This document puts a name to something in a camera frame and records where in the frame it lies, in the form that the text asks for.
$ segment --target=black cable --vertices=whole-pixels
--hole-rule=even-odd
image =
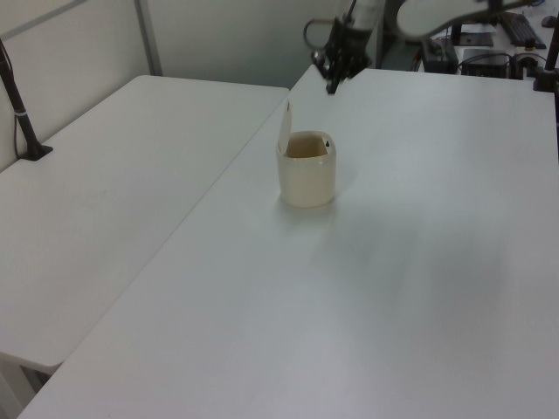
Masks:
[[[16,153],[16,158],[19,160],[19,153],[17,152],[17,116],[14,115],[14,153]]]
[[[0,43],[0,46],[2,47],[2,55],[6,58],[6,61],[8,61],[8,66],[10,67],[10,72],[11,75],[14,75],[14,67],[11,65],[11,60],[10,60],[10,56],[8,55],[8,52],[6,51],[5,46],[3,46],[2,43]]]
[[[543,62],[547,63],[548,59],[545,57],[542,57],[541,55],[538,54],[534,54],[532,52],[523,52],[522,54],[516,54],[517,57],[521,57],[523,55],[528,55],[529,57],[537,57],[537,58],[541,58],[543,60]]]
[[[10,67],[11,77],[14,76],[14,67],[11,65],[10,55],[6,51],[6,48],[0,43],[0,49],[2,50],[2,55],[8,61],[8,66]],[[14,153],[16,154],[16,158],[19,160],[19,153],[17,151],[17,116],[14,114]]]
[[[305,24],[305,29],[303,29],[303,39],[305,40],[305,44],[307,44],[307,46],[313,51],[323,50],[324,46],[314,45],[312,42],[310,42],[308,40],[308,35],[307,35],[308,28],[313,24],[333,24],[333,23],[334,23],[334,20],[332,20],[332,19],[311,19],[311,20],[309,20],[307,22],[307,24]]]
[[[464,65],[464,64],[469,64],[469,63],[472,63],[473,61],[479,61],[480,59],[483,59],[483,58],[503,57],[503,56],[508,57],[509,61],[513,57],[512,55],[507,54],[505,52],[498,52],[498,53],[493,53],[493,54],[480,54],[480,55],[476,55],[475,57],[470,57],[468,59],[465,59],[460,64],[458,64],[458,68],[462,67],[462,65]]]
[[[344,26],[348,26],[349,20],[351,19],[351,14],[353,13],[353,9],[355,8],[356,3],[357,0],[353,0],[353,2],[351,2],[351,6],[349,6],[348,14],[346,15],[346,20],[343,23]]]

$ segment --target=cable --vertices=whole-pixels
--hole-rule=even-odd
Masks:
[[[11,75],[14,75],[14,67],[11,65],[11,60],[10,60],[10,56],[8,55],[8,52],[6,51],[6,47],[3,46],[3,43],[0,42],[0,46],[2,47],[2,55],[6,58],[6,61],[8,61],[8,67],[10,68],[10,72]]]
[[[464,64],[469,64],[469,63],[472,63],[473,61],[478,61],[478,60],[483,59],[483,58],[503,57],[503,56],[508,57],[509,61],[513,57],[512,55],[506,54],[505,52],[498,52],[498,53],[494,53],[494,54],[480,54],[480,55],[476,55],[475,57],[470,57],[468,59],[465,59],[460,64],[458,64],[458,68],[460,68]]]
[[[8,67],[10,68],[11,77],[14,77],[14,67],[11,65],[10,55],[6,51],[6,48],[3,46],[3,43],[0,42],[0,50],[2,50],[2,55],[8,61]],[[14,114],[14,153],[16,154],[16,158],[19,160],[19,153],[17,151],[17,116]]]
[[[14,153],[16,153],[16,159],[19,160],[19,153],[17,152],[17,116],[14,115]]]
[[[307,44],[307,46],[313,51],[323,50],[324,46],[314,45],[313,43],[311,43],[308,40],[308,36],[307,36],[308,28],[313,24],[333,24],[333,23],[334,23],[334,20],[332,20],[332,19],[311,19],[311,20],[309,20],[307,22],[307,24],[305,24],[305,29],[303,29],[303,39],[305,40],[305,44]]]
[[[523,52],[522,54],[516,54],[517,57],[521,57],[522,55],[528,55],[529,57],[537,57],[537,58],[541,58],[543,60],[543,62],[547,63],[548,59],[545,57],[542,57],[541,55],[538,54],[534,54],[532,52]]]

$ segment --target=pole base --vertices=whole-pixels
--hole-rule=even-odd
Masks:
[[[48,155],[51,151],[52,151],[52,147],[41,146],[38,153],[32,155],[30,155],[29,153],[24,153],[23,155],[20,155],[19,158],[21,160],[37,161],[37,160],[41,160],[43,157]]]

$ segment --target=cup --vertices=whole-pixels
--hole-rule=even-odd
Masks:
[[[292,133],[285,152],[276,147],[283,200],[298,208],[324,205],[334,197],[335,144],[318,131]]]

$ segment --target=desk in background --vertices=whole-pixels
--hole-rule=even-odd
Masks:
[[[0,175],[0,356],[51,373],[286,89],[140,77]]]
[[[532,25],[532,27],[534,28],[535,32],[540,36],[540,38],[542,38],[543,42],[545,43],[545,45],[548,47],[548,49],[545,50],[533,50],[530,51],[530,53],[534,53],[534,54],[538,54],[541,55],[544,58],[548,57],[548,50],[549,50],[549,44],[551,43],[551,38],[553,36],[553,29],[552,28],[543,28],[542,27],[542,20],[546,17],[551,15],[557,15],[557,9],[553,8],[553,7],[532,7],[532,8],[528,8],[528,9],[518,9],[518,10],[511,10],[511,12],[514,13],[522,13],[522,11],[524,11],[524,16],[526,16],[526,18],[528,19],[528,21],[530,22],[530,24]],[[503,27],[500,24],[497,24],[495,26],[495,30],[496,32],[493,34],[493,46],[455,46],[454,49],[456,51],[456,55],[458,56],[458,62],[460,63],[463,60],[464,57],[464,51],[466,49],[471,49],[471,48],[475,48],[475,49],[481,49],[481,50],[487,50],[488,52],[490,51],[494,51],[494,50],[500,50],[500,51],[504,51],[507,54],[510,55],[515,55],[515,54],[522,54],[522,53],[526,53],[529,51],[526,51],[526,49],[524,47],[517,47],[514,45],[511,45],[510,43],[510,38],[508,37],[507,33],[505,32],[505,30],[503,29]],[[543,60],[536,58],[536,60],[538,61],[539,65],[543,65]],[[419,67],[419,71],[422,72],[423,69],[423,64]]]
[[[554,96],[365,71],[328,97],[311,68],[290,100],[335,200],[279,199],[278,108],[22,419],[556,415]]]

